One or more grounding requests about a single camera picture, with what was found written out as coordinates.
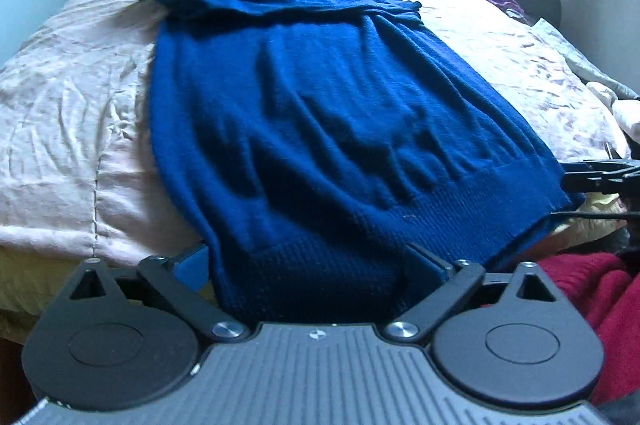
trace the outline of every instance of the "silver bolt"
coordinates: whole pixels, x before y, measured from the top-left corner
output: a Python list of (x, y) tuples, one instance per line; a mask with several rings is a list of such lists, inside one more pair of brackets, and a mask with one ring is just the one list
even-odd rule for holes
[(391, 322), (385, 331), (387, 335), (395, 339), (410, 339), (415, 337), (420, 329), (411, 322)]
[(244, 326), (239, 322), (219, 322), (211, 328), (211, 333), (220, 339), (237, 339), (244, 333)]

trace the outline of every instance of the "bed sheet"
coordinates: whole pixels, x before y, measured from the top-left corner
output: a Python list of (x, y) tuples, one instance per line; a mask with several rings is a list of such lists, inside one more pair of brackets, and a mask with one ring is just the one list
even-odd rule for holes
[[(605, 158), (605, 142), (629, 156), (612, 115), (527, 26), (484, 0), (412, 1), (559, 160)], [(51, 259), (134, 265), (199, 240), (163, 191), (149, 146), (148, 68), (165, 13), (154, 0), (71, 0), (1, 71), (0, 272), (28, 254), (42, 286)], [(613, 228), (603, 223), (593, 239)], [(30, 302), (31, 281), (18, 278), (0, 282), (0, 310), (37, 313), (49, 290)]]

